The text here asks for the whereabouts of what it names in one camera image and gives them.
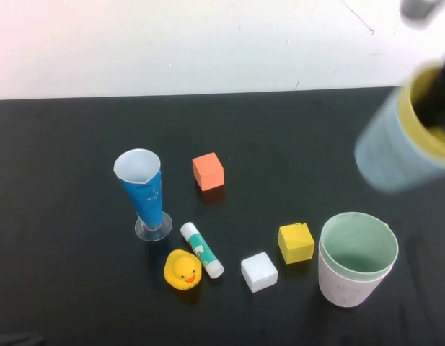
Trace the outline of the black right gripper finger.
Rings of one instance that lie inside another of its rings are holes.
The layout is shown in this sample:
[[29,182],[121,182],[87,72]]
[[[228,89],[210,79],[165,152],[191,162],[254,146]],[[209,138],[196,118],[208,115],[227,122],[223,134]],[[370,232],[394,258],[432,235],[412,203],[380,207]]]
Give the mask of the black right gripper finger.
[[414,110],[424,127],[445,130],[445,63]]

